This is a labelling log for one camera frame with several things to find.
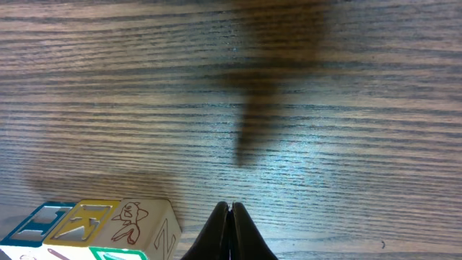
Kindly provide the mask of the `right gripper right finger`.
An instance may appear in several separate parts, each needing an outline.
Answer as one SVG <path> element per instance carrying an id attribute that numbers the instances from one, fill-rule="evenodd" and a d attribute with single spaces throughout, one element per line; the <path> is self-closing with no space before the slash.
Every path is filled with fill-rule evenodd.
<path id="1" fill-rule="evenodd" d="M 232 260 L 278 260 L 267 246 L 245 206 L 232 205 L 230 258 Z"/>

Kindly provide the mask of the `white leaf block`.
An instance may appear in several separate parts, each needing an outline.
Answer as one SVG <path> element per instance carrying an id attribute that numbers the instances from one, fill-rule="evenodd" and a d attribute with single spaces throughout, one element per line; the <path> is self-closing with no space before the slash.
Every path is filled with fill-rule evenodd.
<path id="1" fill-rule="evenodd" d="M 55 226 L 43 241 L 39 259 L 94 259 L 93 247 L 110 247 L 108 225 L 119 200 L 84 199 Z"/>

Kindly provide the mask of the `white block dark drawing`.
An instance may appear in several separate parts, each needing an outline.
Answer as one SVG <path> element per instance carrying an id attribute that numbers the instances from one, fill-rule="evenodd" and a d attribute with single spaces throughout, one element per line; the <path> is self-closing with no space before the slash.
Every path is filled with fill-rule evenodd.
<path id="1" fill-rule="evenodd" d="M 1 250 L 10 259 L 43 259 L 43 241 L 75 205 L 59 201 L 40 205 L 1 240 Z"/>

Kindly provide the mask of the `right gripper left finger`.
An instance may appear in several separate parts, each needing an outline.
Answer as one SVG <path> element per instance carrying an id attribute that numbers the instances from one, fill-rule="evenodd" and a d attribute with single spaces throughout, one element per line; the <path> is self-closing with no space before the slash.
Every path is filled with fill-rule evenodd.
<path id="1" fill-rule="evenodd" d="M 220 201 L 181 260 L 229 260 L 229 206 Z"/>

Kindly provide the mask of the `green block letter V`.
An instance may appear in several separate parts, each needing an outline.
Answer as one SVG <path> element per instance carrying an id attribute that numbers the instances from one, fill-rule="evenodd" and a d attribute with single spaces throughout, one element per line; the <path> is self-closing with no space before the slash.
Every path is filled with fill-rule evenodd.
<path id="1" fill-rule="evenodd" d="M 172 260 L 181 228 L 167 199 L 123 199 L 90 245 L 96 260 Z"/>

